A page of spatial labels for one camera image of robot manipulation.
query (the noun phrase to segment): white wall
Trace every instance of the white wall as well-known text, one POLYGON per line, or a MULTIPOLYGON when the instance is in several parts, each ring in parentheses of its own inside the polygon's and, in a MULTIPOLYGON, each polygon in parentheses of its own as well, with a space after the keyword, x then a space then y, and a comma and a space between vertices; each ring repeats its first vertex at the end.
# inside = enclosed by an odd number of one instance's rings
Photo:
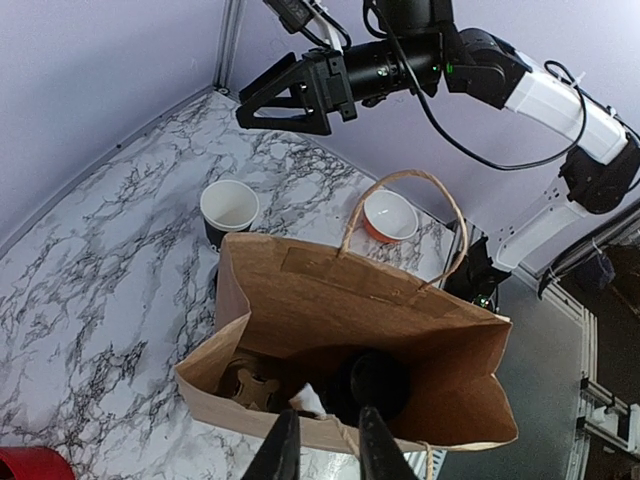
MULTIPOLYGON (((361 21, 360 0, 324 0, 356 43, 370 41, 361 21)), ((584 88, 614 105, 640 128, 640 2, 637 0, 454 0, 460 29, 479 27, 502 37, 540 61, 553 58, 576 75, 587 72, 584 88)), ((231 87, 238 90, 284 53, 310 48, 286 34, 262 2, 247 2, 231 87)), ((441 123, 464 144, 496 162, 522 163, 555 153, 566 143, 545 128, 500 112, 466 96, 440 93, 432 101, 441 123)), ((382 176, 403 168, 436 174, 454 193, 466 216, 486 231, 518 215, 557 174, 557 164, 527 172, 488 170, 446 144, 428 124, 416 99, 397 94, 373 110, 359 107, 356 121, 333 118, 334 134, 317 137, 358 167, 382 176)), ((444 220, 452 218, 435 189, 412 182, 401 190, 444 220)), ((640 196, 640 189, 625 205, 640 196)), ((542 268, 564 248, 608 217, 591 217, 555 237, 526 263, 542 268)))
POLYGON ((223 6, 0 2, 0 245, 101 155, 211 83, 223 6))

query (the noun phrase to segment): dark floor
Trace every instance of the dark floor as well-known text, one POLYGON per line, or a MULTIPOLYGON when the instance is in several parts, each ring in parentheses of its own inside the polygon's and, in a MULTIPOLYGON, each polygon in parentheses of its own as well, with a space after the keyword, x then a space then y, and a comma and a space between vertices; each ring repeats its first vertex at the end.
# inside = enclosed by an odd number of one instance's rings
MULTIPOLYGON (((611 289, 585 293, 572 279, 562 286, 598 317, 598 383, 627 403, 640 403, 640 318, 611 289)), ((586 480, 609 480, 626 473, 633 462, 606 453, 592 440, 586 480)))

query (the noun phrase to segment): marble tabletop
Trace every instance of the marble tabletop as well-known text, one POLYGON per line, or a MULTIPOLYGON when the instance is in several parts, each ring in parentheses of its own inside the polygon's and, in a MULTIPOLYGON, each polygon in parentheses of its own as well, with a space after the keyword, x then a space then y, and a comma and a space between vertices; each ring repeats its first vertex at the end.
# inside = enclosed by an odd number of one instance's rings
MULTIPOLYGON (((193 421, 172 367, 214 331, 198 199, 219 178, 258 193, 257 231, 338 245, 372 180, 296 135, 245 131, 212 93, 136 140, 0 260, 0 445, 47 445, 77 478, 239 479, 259 439, 193 421)), ((420 215, 410 241, 353 249, 425 279, 453 234, 420 215)), ((302 477, 359 478, 304 449, 302 477)))

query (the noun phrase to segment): black cylindrical object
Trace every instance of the black cylindrical object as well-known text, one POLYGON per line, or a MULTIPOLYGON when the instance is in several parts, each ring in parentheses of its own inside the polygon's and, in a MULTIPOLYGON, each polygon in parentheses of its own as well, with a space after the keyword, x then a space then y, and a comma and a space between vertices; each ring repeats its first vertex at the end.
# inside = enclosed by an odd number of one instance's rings
MULTIPOLYGON (((431 0, 377 0, 376 3, 398 37, 422 35, 433 29, 431 0)), ((386 31, 382 23, 379 22, 379 26, 386 31)))
MULTIPOLYGON (((423 89, 440 80, 439 39, 434 35, 400 41, 423 89)), ((407 89, 411 82, 387 40, 365 43, 344 52, 353 100, 373 99, 407 89)))

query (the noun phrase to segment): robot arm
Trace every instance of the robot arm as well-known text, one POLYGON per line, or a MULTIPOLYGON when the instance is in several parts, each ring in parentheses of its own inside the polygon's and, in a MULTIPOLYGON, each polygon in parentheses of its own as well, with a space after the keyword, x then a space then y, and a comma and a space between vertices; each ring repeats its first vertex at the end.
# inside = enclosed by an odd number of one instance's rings
POLYGON ((470 301, 490 295, 529 253, 579 219, 612 211, 629 191, 640 167, 636 135, 579 86, 552 75, 507 42, 480 29, 458 32, 451 0, 364 0, 365 26, 382 40, 344 51, 334 28, 339 24, 320 10, 317 0, 264 1, 290 33, 315 20, 325 44, 298 61, 288 54, 240 92, 236 115, 244 128, 329 135, 328 114, 353 120, 357 102, 371 108, 406 89, 433 97, 444 75, 449 92, 525 115, 573 142, 543 194, 518 218, 472 246, 445 286, 454 295, 470 301), (371 10, 383 32, 369 24, 371 10), (304 113, 256 116, 262 108, 304 113))

